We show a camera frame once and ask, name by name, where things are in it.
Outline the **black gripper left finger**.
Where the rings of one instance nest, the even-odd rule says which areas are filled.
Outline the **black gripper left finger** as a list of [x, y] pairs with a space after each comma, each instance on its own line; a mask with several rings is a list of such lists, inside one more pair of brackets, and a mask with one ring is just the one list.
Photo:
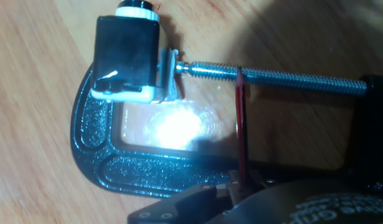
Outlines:
[[207, 223], [233, 207], [229, 191], [195, 185], [128, 215], [128, 224]]

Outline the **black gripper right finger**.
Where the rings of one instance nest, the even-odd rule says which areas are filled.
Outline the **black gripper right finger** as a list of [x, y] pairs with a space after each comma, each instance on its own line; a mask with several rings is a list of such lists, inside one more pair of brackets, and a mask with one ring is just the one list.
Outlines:
[[245, 173], [230, 170], [229, 175], [228, 189], [237, 194], [254, 194], [277, 184], [275, 179], [265, 179], [257, 170], [249, 170]]

